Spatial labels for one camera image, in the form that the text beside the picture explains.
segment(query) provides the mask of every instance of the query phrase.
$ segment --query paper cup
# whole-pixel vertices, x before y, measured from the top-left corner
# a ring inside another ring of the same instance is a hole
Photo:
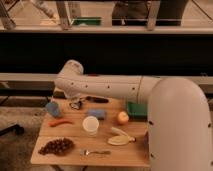
[[[97,134],[99,127],[99,121],[94,116],[87,116],[83,120],[83,128],[90,136],[94,136]]]

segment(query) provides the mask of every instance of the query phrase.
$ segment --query apple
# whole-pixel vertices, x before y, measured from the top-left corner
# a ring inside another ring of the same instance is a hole
[[[120,125],[124,125],[129,121],[129,115],[126,111],[121,111],[117,114],[117,121]]]

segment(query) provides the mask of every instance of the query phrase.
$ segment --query grapes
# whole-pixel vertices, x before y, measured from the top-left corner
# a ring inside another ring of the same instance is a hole
[[[44,147],[41,147],[38,153],[42,155],[45,155],[45,154],[63,155],[68,150],[72,149],[73,147],[74,147],[74,143],[72,140],[68,138],[63,138],[63,139],[60,138],[60,139],[47,142],[47,144]]]

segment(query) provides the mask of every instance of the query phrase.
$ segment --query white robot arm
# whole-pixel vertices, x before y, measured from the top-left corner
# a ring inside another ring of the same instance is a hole
[[[58,74],[55,85],[70,97],[82,92],[146,103],[152,88],[159,80],[143,76],[83,75],[82,65],[70,60]]]
[[[152,171],[213,170],[211,114],[194,82],[180,77],[88,76],[79,62],[70,60],[55,85],[68,96],[82,92],[147,103]]]

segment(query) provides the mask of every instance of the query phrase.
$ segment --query banana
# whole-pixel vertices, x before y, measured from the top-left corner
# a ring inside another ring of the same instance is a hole
[[[132,137],[130,135],[128,135],[126,132],[124,132],[123,130],[121,129],[118,129],[118,128],[115,128],[115,127],[111,127],[111,131],[113,133],[116,133],[118,135],[124,135],[124,136],[127,136],[129,141],[132,141],[132,142],[135,142],[136,141],[136,138],[135,137]]]
[[[108,139],[111,145],[125,145],[129,143],[129,138],[125,135],[117,135]]]

